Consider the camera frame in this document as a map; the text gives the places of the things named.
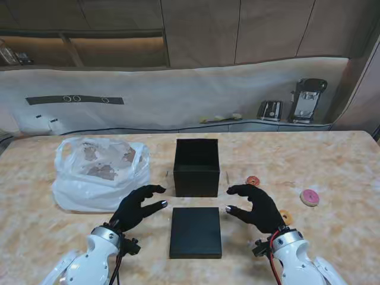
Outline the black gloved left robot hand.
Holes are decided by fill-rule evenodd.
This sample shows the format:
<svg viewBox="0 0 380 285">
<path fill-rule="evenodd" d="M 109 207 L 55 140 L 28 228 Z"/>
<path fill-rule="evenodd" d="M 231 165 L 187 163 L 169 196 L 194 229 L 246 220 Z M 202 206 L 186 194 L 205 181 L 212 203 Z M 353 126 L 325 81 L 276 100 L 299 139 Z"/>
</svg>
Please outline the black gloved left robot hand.
<svg viewBox="0 0 380 285">
<path fill-rule="evenodd" d="M 146 185 L 133 190 L 119 204 L 118 209 L 109 221 L 111 228 L 122 233 L 127 232 L 142 222 L 144 218 L 167 207 L 167 201 L 162 200 L 150 205 L 142 206 L 147 198 L 155 193 L 162 194 L 166 189 L 160 185 Z"/>
</svg>

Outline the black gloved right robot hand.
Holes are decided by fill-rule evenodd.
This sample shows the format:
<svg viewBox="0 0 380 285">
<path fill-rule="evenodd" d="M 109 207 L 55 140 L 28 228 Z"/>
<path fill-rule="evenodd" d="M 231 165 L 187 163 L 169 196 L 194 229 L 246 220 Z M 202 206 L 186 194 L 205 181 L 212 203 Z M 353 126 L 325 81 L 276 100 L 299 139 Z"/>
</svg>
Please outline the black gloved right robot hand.
<svg viewBox="0 0 380 285">
<path fill-rule="evenodd" d="M 247 197 L 252 203 L 251 211 L 234 205 L 228 205 L 226 211 L 247 224 L 253 224 L 261 233 L 273 234 L 286 226 L 274 200 L 262 189 L 250 184 L 234 185 L 228 188 L 227 194 Z"/>
</svg>

